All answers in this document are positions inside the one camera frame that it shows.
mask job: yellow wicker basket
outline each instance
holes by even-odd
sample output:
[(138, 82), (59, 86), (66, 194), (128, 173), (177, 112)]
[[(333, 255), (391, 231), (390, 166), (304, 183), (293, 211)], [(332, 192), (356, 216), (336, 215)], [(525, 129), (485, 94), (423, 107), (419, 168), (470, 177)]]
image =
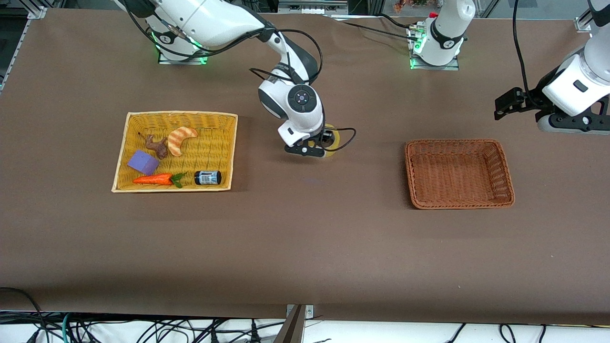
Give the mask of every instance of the yellow wicker basket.
[[(185, 139), (182, 156), (168, 153), (155, 170), (158, 173), (186, 173), (180, 180), (182, 188), (134, 184), (132, 181), (143, 176), (139, 171), (127, 166), (136, 150), (142, 150), (156, 157), (153, 150), (146, 149), (144, 137), (154, 135), (157, 142), (167, 137), (175, 129), (185, 126), (197, 130), (198, 136)], [(121, 192), (214, 192), (231, 189), (233, 177), (233, 155), (237, 133), (237, 116), (218, 112), (139, 112), (128, 113), (123, 132), (123, 144), (118, 157), (112, 191)], [(221, 184), (199, 186), (195, 184), (195, 172), (218, 170), (222, 174)]]

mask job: empty basket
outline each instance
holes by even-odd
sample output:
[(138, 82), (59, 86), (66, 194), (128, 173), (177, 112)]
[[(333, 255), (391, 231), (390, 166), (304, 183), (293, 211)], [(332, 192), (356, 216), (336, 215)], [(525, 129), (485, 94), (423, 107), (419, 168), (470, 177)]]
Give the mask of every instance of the empty basket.
[(404, 150), (417, 208), (507, 208), (515, 202), (506, 157), (496, 140), (420, 139)]

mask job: circular button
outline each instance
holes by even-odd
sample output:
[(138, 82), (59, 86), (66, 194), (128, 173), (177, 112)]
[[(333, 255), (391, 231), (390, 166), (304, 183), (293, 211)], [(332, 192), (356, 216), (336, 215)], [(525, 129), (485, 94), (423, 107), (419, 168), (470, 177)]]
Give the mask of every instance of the circular button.
[(295, 101), (299, 105), (305, 105), (309, 102), (309, 94), (303, 90), (300, 90), (295, 94)]

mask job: table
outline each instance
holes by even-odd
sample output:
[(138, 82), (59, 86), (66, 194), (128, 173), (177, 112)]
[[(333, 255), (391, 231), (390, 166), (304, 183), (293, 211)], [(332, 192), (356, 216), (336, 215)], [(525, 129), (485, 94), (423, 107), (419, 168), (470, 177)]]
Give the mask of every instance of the table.
[[(439, 72), (410, 70), (400, 38), (269, 18), (318, 40), (328, 121), (359, 130), (330, 159), (283, 151), (248, 73), (278, 57), (257, 40), (168, 66), (125, 13), (34, 21), (0, 97), (2, 284), (48, 311), (282, 317), (313, 303), (325, 319), (610, 320), (608, 138), (539, 132), (534, 113), (493, 120), (494, 99), (522, 85), (509, 20), (474, 20), (461, 70)], [(518, 26), (532, 87), (587, 39), (570, 21)], [(152, 110), (240, 116), (230, 192), (110, 192), (126, 113)], [(515, 205), (415, 209), (403, 147), (420, 138), (499, 140)]]

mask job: wicker basket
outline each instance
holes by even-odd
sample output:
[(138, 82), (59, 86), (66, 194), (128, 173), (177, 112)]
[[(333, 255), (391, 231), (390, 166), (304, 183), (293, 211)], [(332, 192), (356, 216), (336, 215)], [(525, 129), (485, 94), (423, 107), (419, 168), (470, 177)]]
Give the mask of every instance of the wicker basket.
[(404, 150), (417, 208), (507, 208), (515, 202), (506, 157), (496, 140), (421, 139)]
[[(140, 134), (145, 137), (153, 134), (154, 140), (159, 141), (181, 126), (196, 129), (198, 136), (183, 141), (182, 156), (176, 157), (168, 153), (168, 156), (161, 160), (155, 174), (186, 173), (180, 180), (183, 188), (134, 184), (132, 181), (143, 174), (127, 166), (131, 156), (138, 149), (156, 156), (153, 150), (145, 148), (145, 140)], [(237, 116), (229, 113), (189, 111), (128, 113), (112, 191), (136, 193), (229, 190), (233, 176), (236, 133)], [(195, 172), (199, 170), (219, 170), (222, 174), (221, 184), (196, 185)]]

